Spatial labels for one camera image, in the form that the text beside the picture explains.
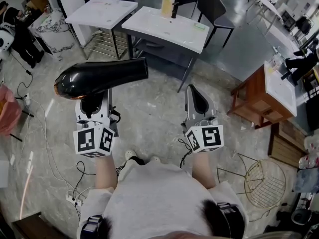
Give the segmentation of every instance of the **black chair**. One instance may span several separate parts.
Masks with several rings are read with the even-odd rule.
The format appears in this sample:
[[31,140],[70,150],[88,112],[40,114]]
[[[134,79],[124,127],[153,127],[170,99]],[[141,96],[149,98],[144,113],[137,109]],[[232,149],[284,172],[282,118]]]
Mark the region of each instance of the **black chair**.
[[204,15],[210,21],[210,23],[212,23],[214,26],[214,29],[212,33],[210,34],[204,48],[207,47],[212,36],[214,35],[214,33],[216,32],[218,28],[230,29],[227,39],[223,45],[223,47],[225,47],[230,35],[235,29],[234,24],[225,16],[225,13],[226,13],[225,5],[222,3],[221,0],[198,0],[197,8],[200,10],[200,16],[199,16],[198,22],[200,22],[201,17]]

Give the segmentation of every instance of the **hair dryer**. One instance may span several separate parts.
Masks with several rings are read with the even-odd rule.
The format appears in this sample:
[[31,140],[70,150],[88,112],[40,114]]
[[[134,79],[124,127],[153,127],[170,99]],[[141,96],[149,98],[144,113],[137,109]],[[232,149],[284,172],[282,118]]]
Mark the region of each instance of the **hair dryer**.
[[111,62],[79,63],[66,69],[55,80],[57,95],[68,99],[83,99],[112,87],[147,79],[148,66],[145,58]]

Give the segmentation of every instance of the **white shirt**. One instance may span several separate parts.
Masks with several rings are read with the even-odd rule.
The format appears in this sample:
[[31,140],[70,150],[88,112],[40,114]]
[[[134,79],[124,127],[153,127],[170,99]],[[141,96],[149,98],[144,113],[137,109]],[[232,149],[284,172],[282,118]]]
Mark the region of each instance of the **white shirt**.
[[149,239],[173,231],[209,236],[202,216],[204,200],[237,204],[248,223],[238,197],[227,182],[207,190],[187,172],[156,161],[139,166],[129,161],[115,190],[93,189],[81,208],[77,231],[90,216],[102,215],[112,224],[111,239]]

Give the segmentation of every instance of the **faucet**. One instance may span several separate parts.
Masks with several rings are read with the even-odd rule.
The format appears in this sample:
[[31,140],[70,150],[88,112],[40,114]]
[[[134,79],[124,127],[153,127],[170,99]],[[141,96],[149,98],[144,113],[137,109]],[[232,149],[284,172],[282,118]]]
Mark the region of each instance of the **faucet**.
[[176,18],[176,14],[177,14],[177,10],[178,10],[178,6],[179,6],[179,2],[174,2],[172,3],[173,7],[173,12],[171,14],[172,18]]

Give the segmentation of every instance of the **black wrist strap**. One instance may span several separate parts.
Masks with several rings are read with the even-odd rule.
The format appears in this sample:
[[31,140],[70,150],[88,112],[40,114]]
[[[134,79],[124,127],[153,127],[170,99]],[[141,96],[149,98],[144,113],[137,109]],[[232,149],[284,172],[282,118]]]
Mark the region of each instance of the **black wrist strap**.
[[91,216],[81,231],[81,239],[96,239],[98,237],[98,228],[102,221],[101,215]]
[[245,221],[237,205],[218,203],[217,206],[226,217],[231,237],[234,239],[243,238],[245,232]]

